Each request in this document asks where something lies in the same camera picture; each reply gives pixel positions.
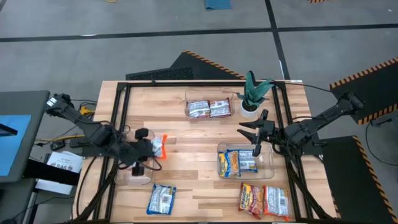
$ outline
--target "red snack bag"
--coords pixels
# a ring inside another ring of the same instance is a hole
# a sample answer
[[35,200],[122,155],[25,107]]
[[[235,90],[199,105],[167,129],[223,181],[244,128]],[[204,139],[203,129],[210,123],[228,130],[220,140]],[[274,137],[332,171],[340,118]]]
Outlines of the red snack bag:
[[250,184],[242,183],[241,199],[238,211],[249,212],[254,216],[254,218],[261,219],[263,198],[264,192],[262,189]]
[[264,189],[264,214],[283,217],[289,221],[289,198],[287,190],[278,187],[263,186]]

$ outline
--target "black metal frame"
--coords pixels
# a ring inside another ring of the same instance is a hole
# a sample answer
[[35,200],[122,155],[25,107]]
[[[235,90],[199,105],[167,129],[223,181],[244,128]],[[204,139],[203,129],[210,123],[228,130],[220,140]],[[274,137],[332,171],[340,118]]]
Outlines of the black metal frame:
[[[154,80],[152,82],[142,82],[142,83],[128,83],[128,82],[119,82],[117,85],[116,89],[116,96],[114,100],[114,105],[113,105],[113,112],[112,112],[112,117],[111,117],[111,124],[115,125],[116,124],[116,117],[118,113],[118,106],[120,102],[120,96],[121,92],[123,90],[126,90],[125,95],[124,95],[124,102],[123,102],[123,110],[121,113],[121,121],[120,121],[120,126],[119,130],[122,130],[124,125],[126,124],[126,115],[127,115],[127,107],[129,103],[129,97],[130,97],[130,91],[132,87],[154,87],[154,86],[244,86],[244,80],[237,80],[236,82],[223,82],[223,81],[215,81],[215,82],[209,82],[209,81],[204,81],[201,82],[200,80],[197,80],[195,82],[162,82],[162,81],[157,81],[155,82]],[[279,104],[279,97],[278,97],[278,92],[277,92],[277,87],[281,90],[282,92],[282,98],[284,101],[284,107],[285,107],[285,112],[287,115],[287,122],[288,124],[292,123],[292,114],[290,112],[290,105],[289,105],[289,100],[287,96],[287,91],[286,91],[286,86],[285,82],[275,82],[275,86],[272,87],[272,94],[274,97],[274,104],[275,104],[275,110],[277,113],[277,122],[279,125],[279,128],[283,128],[283,118],[282,118],[282,112],[280,110],[280,104]],[[302,165],[301,158],[299,156],[296,157],[297,164],[298,164],[298,178],[303,183],[304,186],[307,186],[307,183],[305,181],[305,176],[304,176],[304,169]],[[106,174],[108,171],[108,164],[109,164],[109,157],[105,157],[103,161],[103,166],[101,169],[101,175],[99,178],[99,187],[103,184]],[[289,172],[295,172],[292,164],[290,163],[290,159],[288,157],[285,157],[285,164],[286,168]],[[291,175],[288,175],[289,178],[289,187],[290,187],[290,193],[292,196],[292,203],[293,203],[293,208],[294,208],[294,213],[295,213],[295,219],[296,220],[303,220],[301,217],[300,213],[300,205],[299,205],[299,200],[297,197],[297,191],[295,188],[295,182]],[[109,187],[109,194],[108,194],[108,201],[106,204],[106,213],[105,213],[105,220],[110,220],[111,218],[111,211],[112,211],[112,205],[113,205],[113,198],[114,198],[114,188],[115,188],[115,183],[112,182],[112,184]],[[313,219],[313,213],[312,213],[312,207],[308,201],[307,198],[304,197],[304,202],[305,202],[305,210],[307,213],[307,219],[306,220],[312,220],[312,221],[322,221],[322,220],[314,220]],[[96,205],[95,212],[93,214],[93,220],[98,219],[99,215],[99,210],[100,210],[100,202]]]

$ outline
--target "potted plant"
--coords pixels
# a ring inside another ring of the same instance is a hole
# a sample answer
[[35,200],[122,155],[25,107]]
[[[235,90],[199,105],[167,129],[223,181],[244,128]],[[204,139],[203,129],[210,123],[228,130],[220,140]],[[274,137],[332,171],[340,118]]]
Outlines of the potted plant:
[[244,118],[253,118],[257,115],[257,110],[262,102],[266,99],[263,97],[273,86],[269,83],[269,80],[265,80],[258,86],[256,84],[256,78],[252,71],[248,71],[246,75],[246,83],[244,84],[244,95],[237,93],[241,103],[241,116]]

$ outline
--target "snack package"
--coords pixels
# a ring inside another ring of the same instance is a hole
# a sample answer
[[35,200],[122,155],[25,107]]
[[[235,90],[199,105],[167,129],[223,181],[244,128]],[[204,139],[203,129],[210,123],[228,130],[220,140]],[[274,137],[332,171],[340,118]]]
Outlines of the snack package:
[[218,153],[218,173],[220,177],[241,176],[239,171],[238,152],[219,152]]
[[211,118],[223,118],[226,116],[231,116],[231,110],[229,108],[229,99],[210,102]]
[[152,196],[147,207],[148,215],[171,215],[174,197],[175,187],[163,186],[155,184],[152,189]]
[[263,186],[264,214],[276,215],[289,221],[289,198],[287,190],[278,187]]
[[155,156],[159,159],[166,159],[166,147],[164,146],[166,140],[167,140],[167,135],[163,134],[162,137],[156,137],[151,141],[152,151],[154,152]]
[[209,118],[210,107],[208,101],[197,101],[188,103],[188,112],[191,118]]
[[259,172],[256,160],[252,155],[253,150],[250,149],[227,149],[227,152],[237,151],[239,153],[239,170],[240,172]]
[[242,183],[241,200],[239,202],[238,211],[248,212],[252,214],[254,218],[261,219],[263,199],[264,192],[262,189]]

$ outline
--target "white paper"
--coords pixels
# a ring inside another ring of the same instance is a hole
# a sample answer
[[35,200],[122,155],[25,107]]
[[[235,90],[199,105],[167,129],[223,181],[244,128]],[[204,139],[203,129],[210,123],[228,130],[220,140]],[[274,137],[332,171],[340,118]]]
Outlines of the white paper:
[[[83,158],[71,152],[53,152],[47,165],[79,173],[83,165]],[[37,181],[36,188],[65,195],[69,195],[72,190],[71,185],[59,184],[48,180]]]

